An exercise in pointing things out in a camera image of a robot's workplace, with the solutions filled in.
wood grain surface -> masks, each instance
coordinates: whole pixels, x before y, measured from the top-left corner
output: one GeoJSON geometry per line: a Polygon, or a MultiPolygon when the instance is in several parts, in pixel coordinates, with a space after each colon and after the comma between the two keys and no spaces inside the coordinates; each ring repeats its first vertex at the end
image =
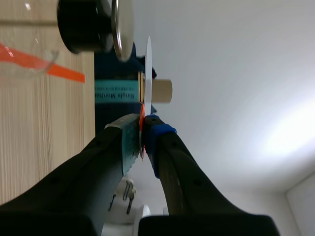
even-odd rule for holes
{"type": "MultiPolygon", "coordinates": [[[[0,20],[53,20],[56,4],[1,0],[0,20]]],[[[93,53],[71,54],[54,27],[0,25],[4,40],[42,57],[58,49],[56,63],[84,73],[85,83],[44,74],[17,86],[0,83],[0,204],[28,190],[95,136],[93,53]]]]}

cardboard tube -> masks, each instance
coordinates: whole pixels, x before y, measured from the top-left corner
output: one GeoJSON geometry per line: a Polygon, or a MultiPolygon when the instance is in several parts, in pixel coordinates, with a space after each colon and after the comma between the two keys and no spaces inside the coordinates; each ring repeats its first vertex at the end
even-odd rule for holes
{"type": "Polygon", "coordinates": [[[173,95],[173,86],[170,80],[152,80],[152,102],[170,103],[173,95]]]}

metal lid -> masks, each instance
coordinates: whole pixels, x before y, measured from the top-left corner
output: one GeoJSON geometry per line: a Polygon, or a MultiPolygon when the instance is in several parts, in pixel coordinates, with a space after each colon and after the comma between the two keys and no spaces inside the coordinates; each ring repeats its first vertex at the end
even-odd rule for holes
{"type": "Polygon", "coordinates": [[[111,20],[116,56],[127,61],[133,46],[133,1],[113,0],[111,20]]]}

wooden table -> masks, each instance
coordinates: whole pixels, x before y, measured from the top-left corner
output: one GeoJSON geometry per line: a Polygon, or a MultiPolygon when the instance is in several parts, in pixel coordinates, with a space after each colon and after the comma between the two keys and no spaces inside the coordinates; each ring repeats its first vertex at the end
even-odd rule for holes
{"type": "MultiPolygon", "coordinates": [[[[56,6],[57,0],[1,0],[0,21],[56,21],[56,6]]],[[[42,75],[22,86],[0,86],[0,204],[28,190],[95,136],[93,53],[71,54],[57,27],[0,26],[0,42],[8,35],[17,49],[35,38],[44,51],[57,45],[56,63],[84,73],[85,83],[42,75]]]]}

white ceiling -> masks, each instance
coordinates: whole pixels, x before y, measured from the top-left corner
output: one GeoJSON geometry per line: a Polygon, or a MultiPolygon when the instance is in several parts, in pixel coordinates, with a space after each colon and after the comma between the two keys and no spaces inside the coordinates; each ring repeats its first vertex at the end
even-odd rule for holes
{"type": "MultiPolygon", "coordinates": [[[[285,191],[315,171],[313,0],[134,0],[135,43],[152,39],[158,115],[223,189],[285,191]]],[[[129,175],[156,188],[150,162],[129,175]]]]}

